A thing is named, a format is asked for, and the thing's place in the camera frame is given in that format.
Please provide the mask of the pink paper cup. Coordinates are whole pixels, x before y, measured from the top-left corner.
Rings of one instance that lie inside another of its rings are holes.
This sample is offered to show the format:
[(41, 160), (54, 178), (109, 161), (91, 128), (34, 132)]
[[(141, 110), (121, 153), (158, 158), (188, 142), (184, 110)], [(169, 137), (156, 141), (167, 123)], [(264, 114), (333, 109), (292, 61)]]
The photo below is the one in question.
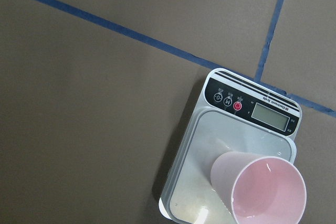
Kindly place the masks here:
[(210, 179), (236, 223), (299, 223), (303, 216), (305, 181), (283, 158), (227, 152), (214, 161)]

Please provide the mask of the silver digital kitchen scale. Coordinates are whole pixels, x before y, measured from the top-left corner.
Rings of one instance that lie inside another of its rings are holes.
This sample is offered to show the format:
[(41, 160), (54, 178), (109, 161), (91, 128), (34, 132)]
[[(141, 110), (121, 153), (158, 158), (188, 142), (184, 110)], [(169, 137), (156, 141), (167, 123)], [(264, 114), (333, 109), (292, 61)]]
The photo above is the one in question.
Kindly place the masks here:
[(174, 223), (234, 223), (211, 186), (212, 164), (236, 151), (296, 158), (299, 104), (223, 68), (206, 77), (159, 199)]

